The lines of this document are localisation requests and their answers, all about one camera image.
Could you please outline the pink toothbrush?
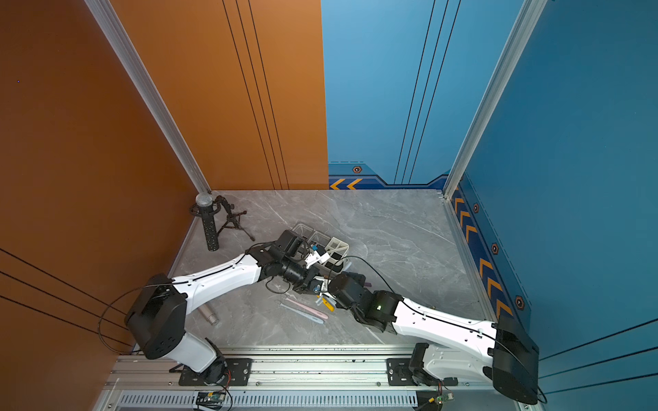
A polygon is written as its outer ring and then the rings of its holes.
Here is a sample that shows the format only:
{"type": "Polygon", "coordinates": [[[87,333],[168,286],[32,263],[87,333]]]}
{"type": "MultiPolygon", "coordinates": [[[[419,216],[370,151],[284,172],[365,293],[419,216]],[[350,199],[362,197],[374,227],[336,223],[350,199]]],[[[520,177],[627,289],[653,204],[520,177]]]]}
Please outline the pink toothbrush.
{"type": "Polygon", "coordinates": [[[319,311],[319,310],[317,310],[317,309],[314,309],[314,308],[311,308],[311,307],[309,307],[309,306],[306,306],[306,305],[304,305],[304,304],[302,304],[302,303],[299,303],[298,301],[295,301],[295,300],[293,300],[293,299],[291,299],[291,298],[289,298],[289,297],[286,297],[286,298],[284,298],[284,299],[285,299],[286,301],[289,301],[289,302],[292,303],[293,305],[297,306],[298,308],[301,308],[301,310],[303,310],[303,311],[305,311],[305,312],[307,312],[307,313],[309,313],[309,314],[313,314],[313,315],[315,315],[316,317],[318,317],[318,318],[320,318],[320,319],[322,319],[322,320],[328,320],[328,319],[329,319],[329,317],[328,317],[325,313],[322,313],[321,311],[319,311]]]}

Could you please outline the pale blue toothbrush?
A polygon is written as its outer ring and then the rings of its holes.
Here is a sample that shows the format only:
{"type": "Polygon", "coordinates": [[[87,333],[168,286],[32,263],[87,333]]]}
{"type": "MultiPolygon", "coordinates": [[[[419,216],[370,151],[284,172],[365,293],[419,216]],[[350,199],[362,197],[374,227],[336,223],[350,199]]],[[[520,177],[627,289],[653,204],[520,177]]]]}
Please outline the pale blue toothbrush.
{"type": "Polygon", "coordinates": [[[297,314],[297,315],[299,315],[299,316],[301,316],[301,317],[303,317],[307,320],[311,320],[312,322],[317,323],[317,324],[323,325],[326,321],[324,318],[319,317],[319,316],[317,316],[313,313],[308,313],[308,312],[305,312],[303,310],[299,310],[299,309],[290,307],[290,306],[288,306],[284,303],[280,303],[279,306],[281,306],[282,308],[285,308],[285,309],[287,309],[287,310],[289,310],[289,311],[291,311],[291,312],[293,312],[293,313],[295,313],[295,314],[297,314]]]}

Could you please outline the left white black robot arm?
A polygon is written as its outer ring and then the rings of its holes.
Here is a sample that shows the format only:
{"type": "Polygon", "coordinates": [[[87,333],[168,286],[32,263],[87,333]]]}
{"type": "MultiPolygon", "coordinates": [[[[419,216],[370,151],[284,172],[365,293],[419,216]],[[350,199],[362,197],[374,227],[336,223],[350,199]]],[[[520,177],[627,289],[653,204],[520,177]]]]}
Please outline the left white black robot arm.
{"type": "Polygon", "coordinates": [[[209,339],[185,330],[188,315],[234,289],[272,277],[304,291],[319,275],[317,265],[330,257],[324,246],[311,245],[288,229],[276,241],[255,243],[233,260],[205,271],[151,277],[124,323],[147,359],[167,358],[187,366],[205,385],[222,384],[228,373],[226,358],[209,339]]]}

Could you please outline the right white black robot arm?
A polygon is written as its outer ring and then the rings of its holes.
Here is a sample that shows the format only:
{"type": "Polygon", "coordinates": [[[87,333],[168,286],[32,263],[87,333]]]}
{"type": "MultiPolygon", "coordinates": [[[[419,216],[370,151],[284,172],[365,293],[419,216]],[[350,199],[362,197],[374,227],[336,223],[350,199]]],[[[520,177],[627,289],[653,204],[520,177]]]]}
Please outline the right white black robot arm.
{"type": "Polygon", "coordinates": [[[327,283],[338,308],[380,332],[422,340],[411,356],[417,383],[438,385],[448,378],[488,380],[500,394],[529,405],[543,399],[538,345],[510,317],[473,320],[422,306],[388,290],[370,291],[365,278],[341,273],[327,283]]]}

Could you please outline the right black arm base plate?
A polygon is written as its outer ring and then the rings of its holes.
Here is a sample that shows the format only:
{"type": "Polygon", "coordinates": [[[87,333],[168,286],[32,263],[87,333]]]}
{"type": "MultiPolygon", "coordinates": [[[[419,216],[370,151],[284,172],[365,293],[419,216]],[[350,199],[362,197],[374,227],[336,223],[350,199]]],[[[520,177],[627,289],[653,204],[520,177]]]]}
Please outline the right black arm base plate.
{"type": "Polygon", "coordinates": [[[390,386],[423,386],[421,365],[411,358],[389,358],[386,360],[387,378],[390,386]]]}

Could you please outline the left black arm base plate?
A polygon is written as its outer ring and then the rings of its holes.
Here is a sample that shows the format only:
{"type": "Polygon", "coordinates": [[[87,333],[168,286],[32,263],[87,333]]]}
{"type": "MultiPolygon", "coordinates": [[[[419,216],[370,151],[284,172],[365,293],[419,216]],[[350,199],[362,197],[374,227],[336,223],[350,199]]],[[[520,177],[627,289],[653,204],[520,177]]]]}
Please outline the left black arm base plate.
{"type": "Polygon", "coordinates": [[[248,385],[251,375],[253,360],[250,358],[236,358],[226,360],[226,366],[223,373],[219,375],[216,382],[207,382],[200,373],[194,372],[188,366],[180,369],[180,386],[224,386],[231,388],[233,386],[242,387],[248,385]]]}

